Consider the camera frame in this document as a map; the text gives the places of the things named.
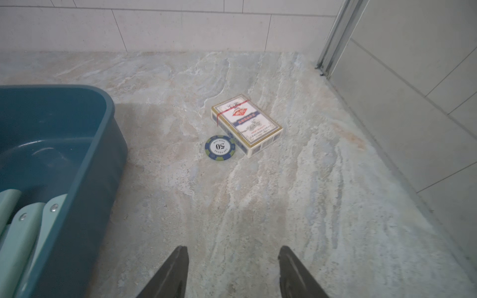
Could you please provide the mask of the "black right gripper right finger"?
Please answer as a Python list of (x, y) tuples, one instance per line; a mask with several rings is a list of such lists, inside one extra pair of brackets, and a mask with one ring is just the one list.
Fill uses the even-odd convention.
[(329, 298), (291, 248), (282, 246), (278, 261), (282, 298)]

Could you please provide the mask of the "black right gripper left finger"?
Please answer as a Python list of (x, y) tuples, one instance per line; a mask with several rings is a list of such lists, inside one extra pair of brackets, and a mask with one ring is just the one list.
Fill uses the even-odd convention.
[(187, 247), (176, 247), (137, 297), (183, 298), (186, 292), (188, 267)]

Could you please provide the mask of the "dark teal storage box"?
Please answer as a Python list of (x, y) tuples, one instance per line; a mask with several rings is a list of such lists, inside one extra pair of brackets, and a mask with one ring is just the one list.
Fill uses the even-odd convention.
[(128, 148), (105, 91), (87, 85), (1, 87), (1, 189), (14, 212), (65, 196), (20, 298), (85, 295)]

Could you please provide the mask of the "mint knife edge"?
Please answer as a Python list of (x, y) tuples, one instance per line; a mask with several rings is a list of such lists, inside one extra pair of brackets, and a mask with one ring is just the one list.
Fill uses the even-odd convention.
[(37, 240), (45, 204), (20, 209), (11, 222), (1, 248), (1, 297), (14, 296)]

